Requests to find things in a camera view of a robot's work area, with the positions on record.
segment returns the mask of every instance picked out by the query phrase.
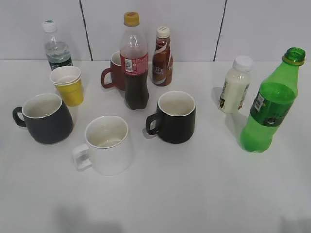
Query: stacked cups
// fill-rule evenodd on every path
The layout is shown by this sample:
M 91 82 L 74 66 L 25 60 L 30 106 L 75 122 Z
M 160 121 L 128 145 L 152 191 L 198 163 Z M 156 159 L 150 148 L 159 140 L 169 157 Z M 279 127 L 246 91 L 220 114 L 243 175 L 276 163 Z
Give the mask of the stacked cups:
M 50 80 L 61 94 L 67 106 L 83 102 L 81 71 L 78 67 L 63 66 L 52 71 Z

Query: white table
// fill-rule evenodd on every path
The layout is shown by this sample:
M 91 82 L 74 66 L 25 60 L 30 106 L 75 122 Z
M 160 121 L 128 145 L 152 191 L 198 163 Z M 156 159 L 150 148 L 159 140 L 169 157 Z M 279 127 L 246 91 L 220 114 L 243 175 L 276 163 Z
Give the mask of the white table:
M 301 67 L 299 96 L 263 154 L 243 151 L 235 132 L 247 120 L 261 81 L 279 62 L 255 62 L 244 107 L 222 113 L 216 102 L 231 62 L 175 62 L 173 81 L 148 80 L 144 110 L 100 85 L 109 62 L 75 61 L 84 102 L 71 107 L 74 130 L 63 142 L 41 145 L 17 126 L 12 110 L 40 93 L 56 92 L 46 61 L 0 61 L 1 233 L 304 233 L 311 228 L 311 63 Z M 145 119 L 161 94 L 183 90 L 197 102 L 196 129 L 172 145 L 145 136 Z M 75 170 L 71 151 L 87 124 L 123 117 L 136 152 L 117 176 Z

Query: plastic bottle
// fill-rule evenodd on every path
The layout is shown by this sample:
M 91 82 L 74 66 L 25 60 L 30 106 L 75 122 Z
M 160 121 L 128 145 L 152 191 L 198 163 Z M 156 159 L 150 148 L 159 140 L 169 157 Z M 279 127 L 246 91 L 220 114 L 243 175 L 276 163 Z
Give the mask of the plastic bottle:
M 232 69 L 225 77 L 225 83 L 219 99 L 219 105 L 225 113 L 236 113 L 243 106 L 247 89 L 251 82 L 250 69 L 252 59 L 237 56 Z
M 250 110 L 240 135 L 241 146 L 248 152 L 264 152 L 298 96 L 298 70 L 304 64 L 305 51 L 289 48 L 280 66 L 266 78 Z
M 46 32 L 44 48 L 51 70 L 62 66 L 72 66 L 68 45 L 59 39 L 56 23 L 52 20 L 44 21 L 42 27 Z
M 152 82 L 157 86 L 167 86 L 172 81 L 173 57 L 170 48 L 170 29 L 158 27 L 156 46 L 152 58 Z
M 149 93 L 147 89 L 148 48 L 139 26 L 139 14 L 124 14 L 125 32 L 120 43 L 121 66 L 125 76 L 125 100 L 128 106 L 144 109 Z

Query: mug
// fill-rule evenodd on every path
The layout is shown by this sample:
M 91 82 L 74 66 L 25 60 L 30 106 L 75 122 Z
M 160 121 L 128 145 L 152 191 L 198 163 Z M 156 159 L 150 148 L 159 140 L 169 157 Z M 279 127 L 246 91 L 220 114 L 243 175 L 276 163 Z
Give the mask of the mug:
M 166 92 L 159 98 L 156 113 L 147 117 L 146 131 L 169 143 L 186 142 L 194 133 L 195 111 L 191 95 L 183 91 Z
M 93 167 L 102 175 L 117 175 L 125 171 L 134 158 L 128 125 L 121 117 L 102 116 L 87 126 L 85 144 L 72 151 L 78 171 Z
M 111 73 L 111 83 L 105 84 L 105 77 Z M 115 52 L 110 59 L 110 68 L 102 72 L 101 83 L 103 88 L 116 87 L 119 90 L 125 91 L 125 79 L 121 69 L 120 52 Z
M 30 135 L 39 143 L 53 144 L 67 138 L 73 129 L 71 114 L 57 94 L 40 94 L 30 98 L 22 107 L 13 110 L 13 119 L 21 127 L 27 127 Z
M 59 67 L 51 72 L 50 81 L 67 106 L 73 107 L 83 102 L 81 71 L 78 67 Z

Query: black mug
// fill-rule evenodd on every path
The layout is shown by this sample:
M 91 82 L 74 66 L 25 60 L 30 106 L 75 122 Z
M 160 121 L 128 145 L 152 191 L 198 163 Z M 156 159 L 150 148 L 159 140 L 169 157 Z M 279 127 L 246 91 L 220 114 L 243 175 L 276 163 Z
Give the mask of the black mug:
M 195 110 L 191 95 L 183 91 L 166 92 L 159 98 L 156 113 L 147 117 L 146 131 L 169 143 L 186 142 L 194 133 Z M 150 129 L 153 121 L 155 128 Z
M 53 144 L 67 138 L 73 129 L 71 114 L 57 94 L 40 94 L 30 98 L 23 107 L 13 110 L 13 119 L 21 127 L 27 127 L 37 142 Z

